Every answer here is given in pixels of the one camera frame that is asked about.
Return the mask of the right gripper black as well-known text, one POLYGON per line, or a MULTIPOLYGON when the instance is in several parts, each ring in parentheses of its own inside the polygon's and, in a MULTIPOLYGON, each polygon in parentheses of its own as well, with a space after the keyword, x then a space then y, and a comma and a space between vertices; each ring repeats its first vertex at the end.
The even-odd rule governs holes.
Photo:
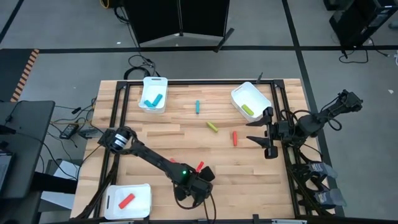
POLYGON ((265 148, 264 155, 266 159, 275 159, 278 156, 277 146, 274 145, 274 140, 282 141, 285 135, 288 133, 288 124, 283 122, 272 122, 274 115, 273 108, 267 107, 263 111, 263 117, 258 121, 254 121, 246 124, 246 126, 264 126, 266 125, 267 131, 264 132, 265 138, 247 136, 251 141, 254 141, 262 148, 265 148))

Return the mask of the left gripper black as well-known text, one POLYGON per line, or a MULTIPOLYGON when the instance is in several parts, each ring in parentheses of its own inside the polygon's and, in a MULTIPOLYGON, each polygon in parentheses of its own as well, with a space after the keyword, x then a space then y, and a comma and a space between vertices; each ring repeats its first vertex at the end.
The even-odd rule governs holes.
POLYGON ((174 181, 175 196, 182 201, 188 196, 192 196, 196 201, 202 201, 210 196, 213 189, 211 181, 215 175, 209 166, 202 168, 201 171, 183 169, 178 171, 178 178, 174 181))

